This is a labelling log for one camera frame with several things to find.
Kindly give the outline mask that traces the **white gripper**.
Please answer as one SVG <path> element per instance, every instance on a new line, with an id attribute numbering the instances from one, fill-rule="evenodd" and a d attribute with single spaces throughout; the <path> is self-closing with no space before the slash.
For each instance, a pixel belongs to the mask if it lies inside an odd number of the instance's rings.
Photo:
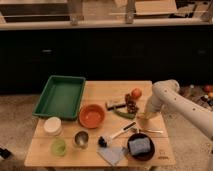
<path id="1" fill-rule="evenodd" d="M 158 98 L 156 95 L 151 95 L 145 105 L 145 110 L 144 110 L 145 117 L 146 118 L 156 117 L 161 111 L 163 104 L 164 102 L 160 98 Z"/>

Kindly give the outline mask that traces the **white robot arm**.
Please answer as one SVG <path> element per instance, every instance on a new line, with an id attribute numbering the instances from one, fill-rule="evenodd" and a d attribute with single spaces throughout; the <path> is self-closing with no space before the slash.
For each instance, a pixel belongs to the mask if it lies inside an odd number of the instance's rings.
<path id="1" fill-rule="evenodd" d="M 162 106 L 167 104 L 213 141 L 213 112 L 184 98 L 179 94 L 179 90 L 180 86 L 176 80 L 155 82 L 145 107 L 145 118 L 155 117 Z"/>

